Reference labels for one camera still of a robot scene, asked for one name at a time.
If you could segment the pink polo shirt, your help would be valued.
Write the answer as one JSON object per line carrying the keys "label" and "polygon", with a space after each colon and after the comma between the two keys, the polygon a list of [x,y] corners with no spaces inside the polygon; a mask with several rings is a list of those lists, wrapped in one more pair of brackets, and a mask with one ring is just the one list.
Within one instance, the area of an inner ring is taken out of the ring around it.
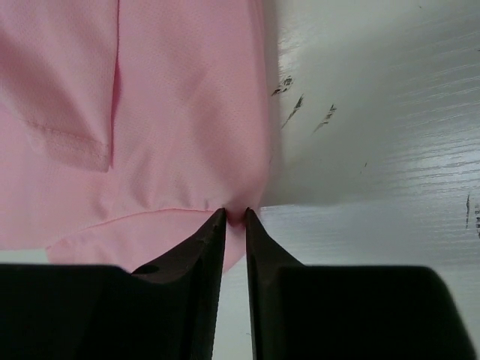
{"label": "pink polo shirt", "polygon": [[3,1],[1,249],[134,270],[226,209],[245,254],[271,159],[261,1]]}

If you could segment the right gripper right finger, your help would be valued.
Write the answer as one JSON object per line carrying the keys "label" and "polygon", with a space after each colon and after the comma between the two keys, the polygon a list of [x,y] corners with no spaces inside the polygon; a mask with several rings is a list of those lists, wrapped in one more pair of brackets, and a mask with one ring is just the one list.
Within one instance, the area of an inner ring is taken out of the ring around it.
{"label": "right gripper right finger", "polygon": [[244,220],[253,357],[283,359],[287,340],[281,269],[302,263],[268,234],[253,209],[246,210]]}

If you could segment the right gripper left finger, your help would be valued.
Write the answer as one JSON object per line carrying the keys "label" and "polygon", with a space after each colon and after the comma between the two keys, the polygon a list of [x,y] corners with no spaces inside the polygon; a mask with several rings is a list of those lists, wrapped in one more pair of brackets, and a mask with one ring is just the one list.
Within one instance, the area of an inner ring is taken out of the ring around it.
{"label": "right gripper left finger", "polygon": [[153,293],[138,328],[144,359],[211,359],[224,265],[227,213],[220,208],[181,244],[133,276]]}

